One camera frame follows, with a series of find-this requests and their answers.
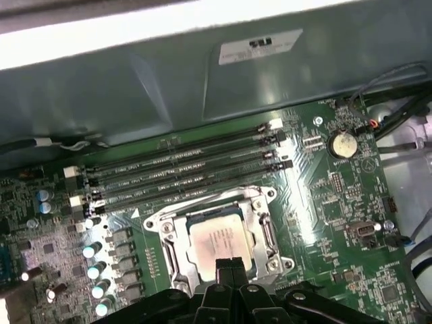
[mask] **electrolytic capacitor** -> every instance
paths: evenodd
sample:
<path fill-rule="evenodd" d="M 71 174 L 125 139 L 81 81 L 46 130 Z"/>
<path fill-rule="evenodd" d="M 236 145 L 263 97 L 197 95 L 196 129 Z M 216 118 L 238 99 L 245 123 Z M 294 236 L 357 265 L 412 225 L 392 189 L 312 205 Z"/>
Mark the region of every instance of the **electrolytic capacitor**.
<path fill-rule="evenodd" d="M 101 249 L 102 244 L 100 242 L 94 242 L 82 249 L 82 255 L 84 255 L 84 258 L 90 259 Z"/>
<path fill-rule="evenodd" d="M 107 264 L 105 262 L 99 261 L 95 265 L 92 265 L 90 268 L 88 268 L 87 277 L 93 280 L 97 279 L 97 277 L 102 273 L 102 271 L 105 270 L 106 267 Z"/>
<path fill-rule="evenodd" d="M 49 299 L 55 299 L 58 295 L 60 295 L 62 292 L 65 292 L 68 287 L 64 283 L 60 283 L 57 286 L 55 286 L 53 289 L 50 289 L 47 292 L 47 297 Z"/>
<path fill-rule="evenodd" d="M 93 298 L 101 299 L 103 295 L 105 295 L 105 292 L 107 292 L 110 285 L 111 282 L 108 279 L 104 279 L 98 282 L 96 286 L 92 289 Z"/>
<path fill-rule="evenodd" d="M 113 308 L 113 298 L 108 296 L 101 300 L 101 302 L 94 309 L 97 316 L 105 316 L 109 310 Z"/>
<path fill-rule="evenodd" d="M 27 221 L 26 225 L 28 229 L 34 230 L 39 226 L 39 221 L 35 218 L 32 218 Z"/>
<path fill-rule="evenodd" d="M 384 221 L 383 227 L 386 231 L 391 231 L 394 229 L 394 223 L 387 219 L 386 221 Z"/>
<path fill-rule="evenodd" d="M 52 192 L 51 190 L 41 189 L 36 194 L 36 199 L 39 200 L 41 203 L 48 201 L 52 198 L 54 198 L 54 192 Z"/>
<path fill-rule="evenodd" d="M 40 275 L 42 273 L 42 268 L 40 267 L 35 267 L 33 269 L 27 270 L 26 272 L 23 272 L 21 274 L 21 280 L 22 281 L 30 281 L 33 278 L 37 277 L 38 275 Z"/>
<path fill-rule="evenodd" d="M 56 210 L 57 210 L 57 205 L 53 202 L 45 201 L 39 205 L 39 211 L 45 215 L 50 214 L 50 213 L 54 213 Z"/>
<path fill-rule="evenodd" d="M 86 227 L 86 229 L 89 230 L 93 226 L 98 225 L 101 221 L 102 221 L 102 219 L 100 217 L 88 218 L 84 222 L 84 226 Z"/>

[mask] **chip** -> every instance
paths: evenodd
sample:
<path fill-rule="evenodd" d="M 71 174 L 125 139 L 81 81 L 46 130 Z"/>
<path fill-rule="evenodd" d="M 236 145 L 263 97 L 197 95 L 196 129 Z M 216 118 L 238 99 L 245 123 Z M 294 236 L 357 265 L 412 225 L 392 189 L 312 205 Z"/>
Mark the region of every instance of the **chip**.
<path fill-rule="evenodd" d="M 124 296 L 127 300 L 139 299 L 141 297 L 141 287 L 140 286 L 128 287 L 128 289 L 126 289 L 125 291 Z"/>
<path fill-rule="evenodd" d="M 251 248 L 238 214 L 196 223 L 189 229 L 190 262 L 203 281 L 215 280 L 216 259 L 241 257 L 246 271 L 252 269 Z"/>
<path fill-rule="evenodd" d="M 70 225 L 67 227 L 67 232 L 68 233 L 73 233 L 76 232 L 76 226 L 75 225 Z"/>
<path fill-rule="evenodd" d="M 344 272 L 345 280 L 350 282 L 354 281 L 354 272 L 352 270 L 348 270 Z"/>
<path fill-rule="evenodd" d="M 72 268 L 72 275 L 74 275 L 75 277 L 82 277 L 84 274 L 84 269 L 80 265 Z"/>
<path fill-rule="evenodd" d="M 115 282 L 119 284 L 124 284 L 125 286 L 134 284 L 138 282 L 138 272 L 137 271 L 131 271 L 128 273 L 125 273 L 121 278 L 115 278 Z"/>
<path fill-rule="evenodd" d="M 334 273 L 333 274 L 333 280 L 335 283 L 340 284 L 341 282 L 343 282 L 344 278 L 342 277 L 342 275 L 340 273 Z"/>
<path fill-rule="evenodd" d="M 43 246 L 43 252 L 45 254 L 49 254 L 49 253 L 53 253 L 54 252 L 54 245 L 50 244 L 45 244 Z"/>
<path fill-rule="evenodd" d="M 395 285 L 384 287 L 381 289 L 384 302 L 392 302 L 399 298 L 398 289 Z"/>
<path fill-rule="evenodd" d="M 121 229 L 121 230 L 113 233 L 113 241 L 114 242 L 126 241 L 129 237 L 130 237 L 129 231 L 126 229 Z"/>
<path fill-rule="evenodd" d="M 62 315 L 70 313 L 69 305 L 60 306 L 60 313 Z"/>

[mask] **capacitor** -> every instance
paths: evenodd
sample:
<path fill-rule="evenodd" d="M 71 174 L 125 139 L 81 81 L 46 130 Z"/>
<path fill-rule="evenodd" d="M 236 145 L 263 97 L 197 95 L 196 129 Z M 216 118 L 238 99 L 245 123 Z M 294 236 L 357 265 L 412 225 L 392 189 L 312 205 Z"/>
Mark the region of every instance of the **capacitor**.
<path fill-rule="evenodd" d="M 338 132 L 330 137 L 328 148 L 336 159 L 349 159 L 357 152 L 357 139 L 348 132 Z"/>
<path fill-rule="evenodd" d="M 96 286 L 92 289 L 93 298 L 101 299 L 103 295 L 105 295 L 105 292 L 107 292 L 110 285 L 111 282 L 108 279 L 104 279 L 98 282 Z"/>
<path fill-rule="evenodd" d="M 108 314 L 109 310 L 113 308 L 113 298 L 112 297 L 106 297 L 101 300 L 101 302 L 96 306 L 94 311 L 96 312 L 97 316 L 105 316 Z"/>
<path fill-rule="evenodd" d="M 54 198 L 54 192 L 52 192 L 51 190 L 41 189 L 36 194 L 36 199 L 39 200 L 41 203 L 48 201 L 52 198 Z"/>
<path fill-rule="evenodd" d="M 100 217 L 88 218 L 84 222 L 84 226 L 86 227 L 86 229 L 89 230 L 93 226 L 98 225 L 101 221 L 102 221 L 102 219 Z"/>
<path fill-rule="evenodd" d="M 99 261 L 95 265 L 92 265 L 90 268 L 88 268 L 87 277 L 93 280 L 97 279 L 97 277 L 102 273 L 102 271 L 105 270 L 106 267 L 107 264 L 105 262 Z"/>
<path fill-rule="evenodd" d="M 84 255 L 84 258 L 90 259 L 101 249 L 102 244 L 100 242 L 94 242 L 82 249 L 82 255 Z"/>
<path fill-rule="evenodd" d="M 57 210 L 57 205 L 53 202 L 45 201 L 39 205 L 39 211 L 45 215 L 49 213 L 54 213 L 56 210 Z"/>
<path fill-rule="evenodd" d="M 50 289 L 47 292 L 47 297 L 49 299 L 55 299 L 58 295 L 65 292 L 68 287 L 64 283 L 60 283 L 57 286 L 55 286 L 53 289 Z"/>
<path fill-rule="evenodd" d="M 43 272 L 42 268 L 40 268 L 40 267 L 35 267 L 33 269 L 27 270 L 26 272 L 23 272 L 21 274 L 21 280 L 22 281 L 32 280 L 33 278 L 35 278 L 38 275 L 40 275 L 42 272 Z"/>
<path fill-rule="evenodd" d="M 34 230 L 39 226 L 39 221 L 35 218 L 32 218 L 27 221 L 26 225 L 28 229 Z"/>
<path fill-rule="evenodd" d="M 391 231 L 394 229 L 394 223 L 388 219 L 388 220 L 384 221 L 383 227 L 384 227 L 384 230 Z"/>

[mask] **motherboard mounting screw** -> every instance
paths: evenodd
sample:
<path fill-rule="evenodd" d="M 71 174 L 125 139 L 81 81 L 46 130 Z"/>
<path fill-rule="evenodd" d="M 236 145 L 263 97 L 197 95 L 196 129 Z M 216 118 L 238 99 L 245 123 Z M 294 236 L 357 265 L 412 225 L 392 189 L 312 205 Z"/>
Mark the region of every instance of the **motherboard mounting screw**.
<path fill-rule="evenodd" d="M 306 299 L 306 296 L 300 292 L 296 292 L 292 296 L 294 297 L 294 299 L 297 299 L 297 300 L 305 300 Z"/>
<path fill-rule="evenodd" d="M 261 210 L 261 207 L 263 206 L 263 204 L 261 204 L 261 201 L 259 201 L 259 200 L 256 200 L 256 201 L 254 201 L 253 203 L 252 203 L 252 208 L 255 210 L 255 211 L 259 211 L 259 210 Z"/>
<path fill-rule="evenodd" d="M 174 226 L 171 223 L 164 223 L 162 225 L 162 232 L 165 234 L 171 233 L 174 230 Z"/>
<path fill-rule="evenodd" d="M 270 271 L 275 271 L 279 268 L 279 261 L 277 259 L 271 260 L 267 263 L 267 267 Z"/>
<path fill-rule="evenodd" d="M 285 262 L 285 268 L 286 269 L 291 269 L 292 268 L 292 262 L 291 261 L 286 261 Z"/>
<path fill-rule="evenodd" d="M 248 286 L 248 292 L 257 292 L 259 289 L 254 285 Z"/>
<path fill-rule="evenodd" d="M 313 118 L 313 124 L 315 126 L 321 126 L 323 124 L 323 122 L 324 122 L 324 119 L 320 116 L 316 116 Z"/>
<path fill-rule="evenodd" d="M 386 231 L 391 231 L 394 229 L 394 223 L 388 219 L 387 221 L 384 221 L 383 227 Z"/>

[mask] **green circuit board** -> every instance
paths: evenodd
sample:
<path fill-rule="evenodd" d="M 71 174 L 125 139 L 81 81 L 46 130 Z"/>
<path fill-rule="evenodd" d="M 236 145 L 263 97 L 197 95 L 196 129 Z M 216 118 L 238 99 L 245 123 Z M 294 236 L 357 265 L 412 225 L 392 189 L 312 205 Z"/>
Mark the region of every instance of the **green circuit board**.
<path fill-rule="evenodd" d="M 276 130 L 253 133 L 274 120 L 281 122 Z M 97 281 L 85 274 L 98 261 L 107 264 L 98 280 L 111 281 L 106 291 L 111 311 L 169 288 L 160 237 L 146 231 L 143 221 L 174 202 L 251 185 L 276 190 L 269 203 L 275 239 L 280 255 L 295 264 L 275 282 L 277 292 L 307 281 L 323 296 L 368 315 L 414 323 L 416 300 L 400 266 L 404 250 L 384 241 L 398 232 L 396 206 L 373 135 L 352 135 L 356 148 L 349 158 L 336 157 L 329 147 L 335 134 L 351 134 L 361 125 L 329 99 L 23 171 L 24 178 L 34 173 L 33 180 L 2 180 L 1 214 L 7 226 L 2 243 L 13 262 L 10 280 L 23 269 L 44 269 L 34 280 L 35 299 L 28 306 L 32 323 L 99 318 L 95 306 L 100 300 L 90 293 Z M 264 159 L 269 152 L 271 158 Z M 170 167 L 163 169 L 167 163 Z M 66 177 L 65 168 L 73 169 L 73 176 Z M 49 212 L 36 199 L 41 189 L 52 192 Z M 71 197 L 80 197 L 78 211 L 71 208 Z M 100 223 L 87 229 L 86 218 Z M 357 226 L 365 223 L 375 229 L 357 235 Z M 32 248 L 20 248 L 23 241 Z M 101 251 L 85 259 L 83 246 L 92 242 L 101 242 Z M 67 294 L 47 300 L 47 289 L 61 282 Z M 134 288 L 130 295 L 128 287 Z"/>

